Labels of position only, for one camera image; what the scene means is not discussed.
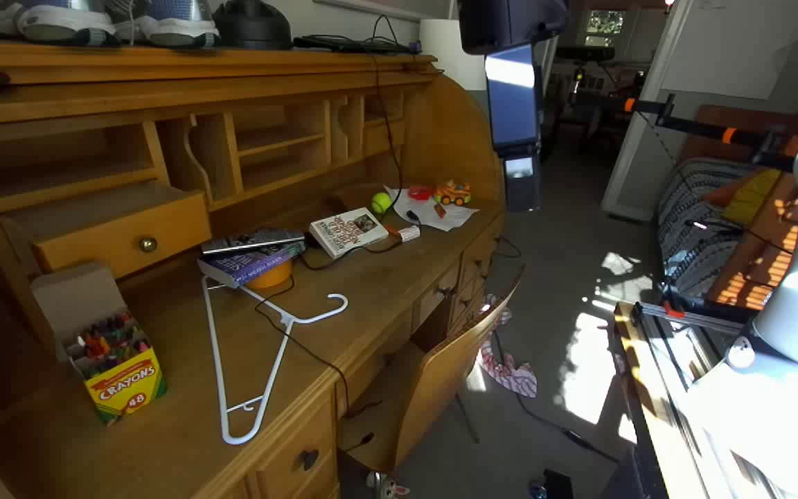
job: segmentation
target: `cloth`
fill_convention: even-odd
[[[530,364],[523,366],[515,366],[515,357],[514,354],[504,354],[507,364],[503,364],[494,348],[491,348],[491,340],[482,344],[479,348],[479,366],[482,372],[496,379],[498,386],[504,386],[507,390],[514,394],[522,394],[526,398],[536,398],[537,395],[537,377],[532,372]]]

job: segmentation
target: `wooden drawer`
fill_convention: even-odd
[[[339,481],[335,413],[329,395],[291,425],[284,443],[255,472],[264,499],[324,497]]]
[[[411,333],[412,333],[412,311],[403,314],[389,330],[382,330],[379,340],[371,346],[371,351],[361,354],[357,364],[353,364],[345,373],[350,382],[350,405],[375,382],[379,368],[385,366],[385,357],[399,351]]]
[[[446,300],[458,291],[458,265],[453,265],[443,276],[437,276],[428,293],[418,300],[418,315],[415,315],[415,325],[424,325],[428,315]]]
[[[27,271],[104,260],[124,276],[210,239],[205,197],[162,182],[33,208],[2,225],[20,253],[30,244]]]
[[[473,314],[479,314],[485,300],[485,280],[491,271],[491,254],[503,225],[496,221],[482,239],[478,239],[461,257],[461,283],[453,300],[450,336],[461,333]]]

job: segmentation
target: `drawer knob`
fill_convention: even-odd
[[[296,459],[300,459],[303,468],[313,468],[316,459],[320,459],[320,449],[304,449],[304,451],[300,451]]]
[[[142,253],[156,253],[156,250],[159,250],[159,242],[156,242],[153,235],[142,235],[142,239],[138,239],[138,250],[142,250]]]

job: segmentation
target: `cardboard box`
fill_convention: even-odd
[[[55,333],[55,354],[70,364],[105,425],[163,395],[156,348],[131,315],[104,262],[84,262],[33,280],[33,296]]]

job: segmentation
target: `chair back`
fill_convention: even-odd
[[[473,368],[478,351],[485,344],[487,333],[498,325],[507,311],[515,289],[522,283],[522,271],[509,291],[487,308],[479,318],[473,318],[461,336],[453,336],[436,344],[415,368],[415,379],[411,379],[411,398],[406,405],[406,415],[397,434],[393,462],[403,462],[406,455],[424,437],[432,420],[446,411],[453,395],[461,390],[465,373]]]

